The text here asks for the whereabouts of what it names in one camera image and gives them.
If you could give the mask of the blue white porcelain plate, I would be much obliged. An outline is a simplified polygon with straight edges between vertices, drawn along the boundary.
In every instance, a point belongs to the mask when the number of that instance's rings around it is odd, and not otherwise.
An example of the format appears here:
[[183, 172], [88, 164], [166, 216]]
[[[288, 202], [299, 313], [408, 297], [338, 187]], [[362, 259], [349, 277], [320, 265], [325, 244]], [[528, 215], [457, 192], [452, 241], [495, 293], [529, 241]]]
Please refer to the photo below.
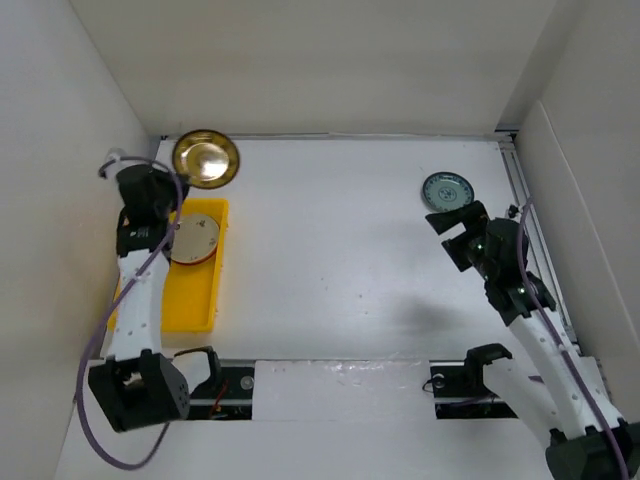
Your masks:
[[431, 213], [445, 213], [471, 204], [475, 192], [463, 176], [440, 171], [429, 175], [421, 187], [422, 199]]

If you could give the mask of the cream plate with calligraphy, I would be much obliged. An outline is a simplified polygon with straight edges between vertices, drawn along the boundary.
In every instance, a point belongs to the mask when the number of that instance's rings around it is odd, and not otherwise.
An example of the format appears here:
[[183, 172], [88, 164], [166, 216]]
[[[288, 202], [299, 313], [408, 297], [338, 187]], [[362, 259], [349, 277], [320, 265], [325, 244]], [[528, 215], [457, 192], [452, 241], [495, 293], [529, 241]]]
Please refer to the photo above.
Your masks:
[[216, 252], [220, 226], [212, 217], [193, 213], [178, 223], [171, 249], [171, 260], [182, 265], [206, 261]]

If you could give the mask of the brown gold patterned plate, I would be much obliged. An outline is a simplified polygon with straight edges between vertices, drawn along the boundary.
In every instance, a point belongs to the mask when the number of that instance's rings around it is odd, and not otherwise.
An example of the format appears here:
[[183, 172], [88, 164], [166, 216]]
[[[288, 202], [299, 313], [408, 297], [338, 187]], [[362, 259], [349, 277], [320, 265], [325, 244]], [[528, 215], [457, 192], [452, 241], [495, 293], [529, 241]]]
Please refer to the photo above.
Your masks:
[[171, 153], [175, 171], [194, 188], [213, 190], [230, 183], [240, 169], [236, 144], [215, 130], [193, 130], [182, 135]]

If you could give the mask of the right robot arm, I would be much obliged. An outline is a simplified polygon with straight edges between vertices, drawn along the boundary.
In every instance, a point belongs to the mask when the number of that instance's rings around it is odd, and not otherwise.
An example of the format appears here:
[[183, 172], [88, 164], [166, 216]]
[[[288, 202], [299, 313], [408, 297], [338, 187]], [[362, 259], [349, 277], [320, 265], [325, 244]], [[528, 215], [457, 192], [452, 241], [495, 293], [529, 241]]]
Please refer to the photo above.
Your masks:
[[463, 360], [434, 362], [426, 381], [446, 410], [497, 399], [536, 436], [555, 479], [632, 479], [639, 472], [639, 425], [626, 420], [586, 369], [568, 338], [555, 299], [527, 269], [524, 221], [489, 217], [474, 201], [426, 217], [459, 271], [475, 269], [489, 304], [537, 372], [528, 374], [502, 344], [472, 348]]

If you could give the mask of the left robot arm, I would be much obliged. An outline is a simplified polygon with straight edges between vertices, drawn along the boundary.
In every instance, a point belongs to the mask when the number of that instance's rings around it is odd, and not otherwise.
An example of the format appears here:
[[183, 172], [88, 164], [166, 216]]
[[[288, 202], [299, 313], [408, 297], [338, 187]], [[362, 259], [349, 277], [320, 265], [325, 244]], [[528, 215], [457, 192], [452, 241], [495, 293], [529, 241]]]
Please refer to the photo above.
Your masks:
[[125, 432], [188, 414], [187, 381], [161, 345], [172, 222], [185, 186], [143, 164], [120, 170], [115, 179], [124, 202], [116, 230], [120, 302], [106, 360], [90, 368], [88, 384], [113, 430]]

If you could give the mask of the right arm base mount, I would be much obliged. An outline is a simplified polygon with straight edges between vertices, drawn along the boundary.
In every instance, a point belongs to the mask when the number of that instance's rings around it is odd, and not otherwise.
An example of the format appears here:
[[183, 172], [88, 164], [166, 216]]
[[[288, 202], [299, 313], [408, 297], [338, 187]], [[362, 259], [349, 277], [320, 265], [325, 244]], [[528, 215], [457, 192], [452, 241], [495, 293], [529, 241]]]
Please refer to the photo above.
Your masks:
[[515, 419], [515, 412], [486, 387], [466, 379], [463, 360], [430, 361], [422, 390], [434, 399], [438, 420]]

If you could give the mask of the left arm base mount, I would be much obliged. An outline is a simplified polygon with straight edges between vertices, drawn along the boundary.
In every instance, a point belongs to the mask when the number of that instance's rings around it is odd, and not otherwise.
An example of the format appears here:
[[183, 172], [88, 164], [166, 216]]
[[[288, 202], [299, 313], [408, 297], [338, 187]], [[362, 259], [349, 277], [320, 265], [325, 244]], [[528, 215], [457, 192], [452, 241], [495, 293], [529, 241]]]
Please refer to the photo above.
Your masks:
[[188, 384], [188, 420], [252, 419], [254, 361], [220, 360], [211, 346], [179, 351], [172, 361]]

